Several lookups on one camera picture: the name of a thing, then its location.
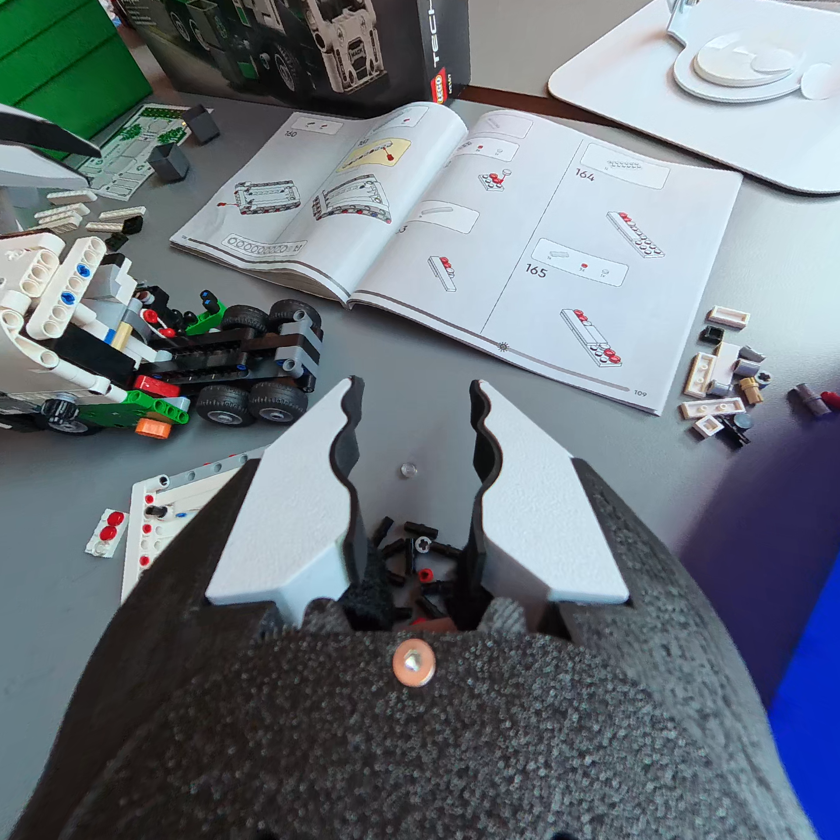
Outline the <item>dark grey toy bin brick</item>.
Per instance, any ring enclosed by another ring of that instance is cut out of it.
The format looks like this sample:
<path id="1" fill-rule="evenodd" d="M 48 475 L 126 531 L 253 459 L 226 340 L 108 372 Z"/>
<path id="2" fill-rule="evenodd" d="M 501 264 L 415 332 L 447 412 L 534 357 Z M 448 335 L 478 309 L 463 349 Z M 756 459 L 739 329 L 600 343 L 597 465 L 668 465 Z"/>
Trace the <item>dark grey toy bin brick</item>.
<path id="1" fill-rule="evenodd" d="M 161 143 L 153 147 L 148 164 L 163 182 L 180 182 L 190 170 L 190 162 L 177 142 Z"/>
<path id="2" fill-rule="evenodd" d="M 204 105 L 197 104 L 182 113 L 184 125 L 199 145 L 205 145 L 220 136 L 221 130 L 214 116 Z"/>

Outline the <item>blue clothing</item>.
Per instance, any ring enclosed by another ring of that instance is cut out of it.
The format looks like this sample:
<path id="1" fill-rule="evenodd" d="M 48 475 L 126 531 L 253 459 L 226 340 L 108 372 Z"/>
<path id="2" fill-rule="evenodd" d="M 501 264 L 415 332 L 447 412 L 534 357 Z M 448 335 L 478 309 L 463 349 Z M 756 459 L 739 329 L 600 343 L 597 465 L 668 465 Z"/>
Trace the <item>blue clothing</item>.
<path id="1" fill-rule="evenodd" d="M 838 838 L 838 416 L 702 458 L 680 551 L 726 624 L 820 838 Z"/>

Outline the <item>heap of black toy pins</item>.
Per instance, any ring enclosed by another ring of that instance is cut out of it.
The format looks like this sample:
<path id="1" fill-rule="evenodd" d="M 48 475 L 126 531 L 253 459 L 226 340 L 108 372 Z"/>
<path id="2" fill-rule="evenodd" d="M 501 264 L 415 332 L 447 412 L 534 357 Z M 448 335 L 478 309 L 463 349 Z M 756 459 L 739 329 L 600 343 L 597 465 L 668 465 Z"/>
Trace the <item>heap of black toy pins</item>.
<path id="1" fill-rule="evenodd" d="M 465 548 L 442 540 L 433 526 L 389 517 L 369 541 L 384 564 L 394 629 L 450 616 Z"/>

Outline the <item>white plate with red studs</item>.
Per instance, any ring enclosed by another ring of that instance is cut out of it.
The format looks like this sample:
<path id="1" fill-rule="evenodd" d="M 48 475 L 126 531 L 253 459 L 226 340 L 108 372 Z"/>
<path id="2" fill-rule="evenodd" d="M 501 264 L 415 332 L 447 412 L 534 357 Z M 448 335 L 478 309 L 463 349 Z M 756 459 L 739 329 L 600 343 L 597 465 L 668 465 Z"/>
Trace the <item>white plate with red studs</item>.
<path id="1" fill-rule="evenodd" d="M 87 542 L 85 553 L 100 559 L 111 558 L 128 525 L 129 514 L 127 512 L 106 509 Z"/>

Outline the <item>grey and red toy pin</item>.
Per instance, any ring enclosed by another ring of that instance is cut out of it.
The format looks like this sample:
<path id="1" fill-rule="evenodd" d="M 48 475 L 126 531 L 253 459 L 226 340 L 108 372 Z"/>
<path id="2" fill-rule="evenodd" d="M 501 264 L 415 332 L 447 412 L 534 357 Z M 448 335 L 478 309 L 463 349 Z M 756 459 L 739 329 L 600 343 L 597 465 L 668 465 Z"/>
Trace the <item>grey and red toy pin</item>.
<path id="1" fill-rule="evenodd" d="M 823 391 L 818 393 L 808 384 L 801 383 L 789 391 L 789 396 L 792 396 L 794 402 L 801 404 L 814 418 L 839 413 L 839 394 L 836 392 Z"/>

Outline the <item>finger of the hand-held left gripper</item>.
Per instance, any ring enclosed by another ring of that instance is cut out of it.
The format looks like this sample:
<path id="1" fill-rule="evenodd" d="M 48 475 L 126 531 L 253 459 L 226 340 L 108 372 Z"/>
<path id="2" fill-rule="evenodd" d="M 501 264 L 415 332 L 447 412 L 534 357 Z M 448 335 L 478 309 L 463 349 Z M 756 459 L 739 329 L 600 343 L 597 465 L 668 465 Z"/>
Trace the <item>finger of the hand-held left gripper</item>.
<path id="1" fill-rule="evenodd" d="M 1 141 L 101 158 L 96 144 L 32 113 L 1 105 Z"/>
<path id="2" fill-rule="evenodd" d="M 21 230 L 17 209 L 31 209 L 39 190 L 82 190 L 84 175 L 23 145 L 1 145 L 1 229 Z"/>

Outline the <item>heap of small mixed bricks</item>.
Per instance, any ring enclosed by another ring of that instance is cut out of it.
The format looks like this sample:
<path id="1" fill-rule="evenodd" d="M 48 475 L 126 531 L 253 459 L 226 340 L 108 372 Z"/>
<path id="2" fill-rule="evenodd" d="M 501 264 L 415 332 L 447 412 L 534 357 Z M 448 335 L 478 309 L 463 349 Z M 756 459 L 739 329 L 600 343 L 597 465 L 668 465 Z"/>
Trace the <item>heap of small mixed bricks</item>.
<path id="1" fill-rule="evenodd" d="M 709 310 L 698 338 L 704 348 L 689 365 L 685 401 L 679 406 L 680 417 L 699 439 L 719 438 L 736 450 L 750 444 L 750 411 L 763 403 L 763 392 L 772 382 L 765 354 L 727 337 L 728 331 L 745 329 L 749 319 L 738 309 Z"/>

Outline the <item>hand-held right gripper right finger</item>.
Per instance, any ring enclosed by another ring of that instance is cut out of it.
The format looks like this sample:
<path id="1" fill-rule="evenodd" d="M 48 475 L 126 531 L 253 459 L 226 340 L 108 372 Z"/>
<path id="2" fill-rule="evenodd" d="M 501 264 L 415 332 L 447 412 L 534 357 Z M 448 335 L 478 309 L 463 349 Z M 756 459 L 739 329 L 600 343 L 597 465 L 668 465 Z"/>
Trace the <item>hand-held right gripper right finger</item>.
<path id="1" fill-rule="evenodd" d="M 523 609 L 537 627 L 549 604 L 623 604 L 629 591 L 571 454 L 488 382 L 469 388 L 481 486 L 468 584 Z"/>

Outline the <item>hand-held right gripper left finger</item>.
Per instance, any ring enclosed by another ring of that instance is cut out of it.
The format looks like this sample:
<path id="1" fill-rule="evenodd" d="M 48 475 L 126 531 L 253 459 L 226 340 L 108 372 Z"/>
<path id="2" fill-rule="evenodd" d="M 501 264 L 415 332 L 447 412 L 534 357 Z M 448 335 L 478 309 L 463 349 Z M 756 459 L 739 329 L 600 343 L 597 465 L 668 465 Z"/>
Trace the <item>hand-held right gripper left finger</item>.
<path id="1" fill-rule="evenodd" d="M 274 602 L 299 626 L 310 601 L 360 580 L 365 533 L 350 472 L 364 382 L 347 377 L 262 455 L 215 573 L 216 605 Z"/>

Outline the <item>toy brick truck model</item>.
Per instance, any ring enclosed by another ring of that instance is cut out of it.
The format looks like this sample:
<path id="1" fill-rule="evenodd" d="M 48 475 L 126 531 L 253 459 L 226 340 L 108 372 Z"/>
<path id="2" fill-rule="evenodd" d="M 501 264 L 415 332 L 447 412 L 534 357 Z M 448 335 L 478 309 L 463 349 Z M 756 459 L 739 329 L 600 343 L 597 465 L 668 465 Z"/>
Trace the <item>toy brick truck model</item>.
<path id="1" fill-rule="evenodd" d="M 307 411 L 322 351 L 315 308 L 226 307 L 203 290 L 201 313 L 180 312 L 100 238 L 64 247 L 45 228 L 2 237 L 2 429 L 167 439 L 191 415 L 239 428 Z"/>

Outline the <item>white toy brick panel assembly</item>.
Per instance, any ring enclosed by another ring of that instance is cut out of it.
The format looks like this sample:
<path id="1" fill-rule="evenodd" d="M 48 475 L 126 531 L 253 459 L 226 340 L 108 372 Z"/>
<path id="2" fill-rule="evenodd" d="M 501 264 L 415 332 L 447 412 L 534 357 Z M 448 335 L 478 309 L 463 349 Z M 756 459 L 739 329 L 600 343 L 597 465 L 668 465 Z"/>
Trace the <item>white toy brick panel assembly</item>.
<path id="1" fill-rule="evenodd" d="M 173 476 L 159 475 L 132 487 L 126 537 L 121 601 L 142 573 L 213 496 L 266 447 L 208 463 Z"/>

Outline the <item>green and white sticker sheet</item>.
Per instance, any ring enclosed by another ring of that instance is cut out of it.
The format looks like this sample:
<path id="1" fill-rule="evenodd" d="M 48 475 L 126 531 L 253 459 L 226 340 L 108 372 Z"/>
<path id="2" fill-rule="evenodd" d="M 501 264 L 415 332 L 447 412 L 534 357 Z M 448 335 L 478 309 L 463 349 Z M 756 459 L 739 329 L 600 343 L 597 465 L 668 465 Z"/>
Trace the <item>green and white sticker sheet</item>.
<path id="1" fill-rule="evenodd" d="M 150 152 L 158 144 L 181 144 L 191 131 L 183 121 L 189 107 L 145 103 L 102 147 L 101 158 L 89 157 L 77 171 L 100 196 L 127 202 L 153 170 Z"/>

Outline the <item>open instruction booklet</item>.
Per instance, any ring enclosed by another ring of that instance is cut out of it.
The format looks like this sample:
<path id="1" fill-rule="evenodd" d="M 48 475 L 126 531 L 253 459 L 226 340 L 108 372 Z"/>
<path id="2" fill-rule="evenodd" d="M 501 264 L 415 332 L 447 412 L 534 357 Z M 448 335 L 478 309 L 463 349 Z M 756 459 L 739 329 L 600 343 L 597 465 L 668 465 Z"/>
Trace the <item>open instruction booklet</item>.
<path id="1" fill-rule="evenodd" d="M 741 183 L 525 112 L 295 112 L 171 244 L 660 415 Z"/>

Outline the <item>dark printed toy set box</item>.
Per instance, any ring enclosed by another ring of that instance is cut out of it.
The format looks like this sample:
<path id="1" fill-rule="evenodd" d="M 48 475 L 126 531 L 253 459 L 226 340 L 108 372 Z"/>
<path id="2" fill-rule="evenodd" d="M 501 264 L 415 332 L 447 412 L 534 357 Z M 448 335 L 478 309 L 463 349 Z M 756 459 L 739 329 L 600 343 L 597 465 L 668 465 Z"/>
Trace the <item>dark printed toy set box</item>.
<path id="1" fill-rule="evenodd" d="M 127 1 L 176 89 L 369 118 L 469 84 L 467 1 Z"/>

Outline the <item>green box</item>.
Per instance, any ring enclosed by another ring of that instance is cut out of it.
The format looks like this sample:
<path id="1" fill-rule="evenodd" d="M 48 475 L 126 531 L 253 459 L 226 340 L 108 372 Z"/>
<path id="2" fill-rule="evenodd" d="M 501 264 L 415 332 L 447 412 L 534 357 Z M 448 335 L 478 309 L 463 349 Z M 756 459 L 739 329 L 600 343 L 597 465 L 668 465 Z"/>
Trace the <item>green box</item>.
<path id="1" fill-rule="evenodd" d="M 89 139 L 151 93 L 99 2 L 1 2 L 3 104 Z"/>

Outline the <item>white monitor stand base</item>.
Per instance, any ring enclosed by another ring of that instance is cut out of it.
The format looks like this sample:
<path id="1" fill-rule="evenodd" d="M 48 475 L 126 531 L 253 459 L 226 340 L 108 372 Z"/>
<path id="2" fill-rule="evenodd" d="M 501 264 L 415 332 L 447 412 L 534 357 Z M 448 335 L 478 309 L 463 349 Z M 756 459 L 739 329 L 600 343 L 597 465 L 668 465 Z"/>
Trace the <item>white monitor stand base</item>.
<path id="1" fill-rule="evenodd" d="M 555 98 L 794 192 L 839 190 L 838 12 L 652 2 L 549 79 Z"/>

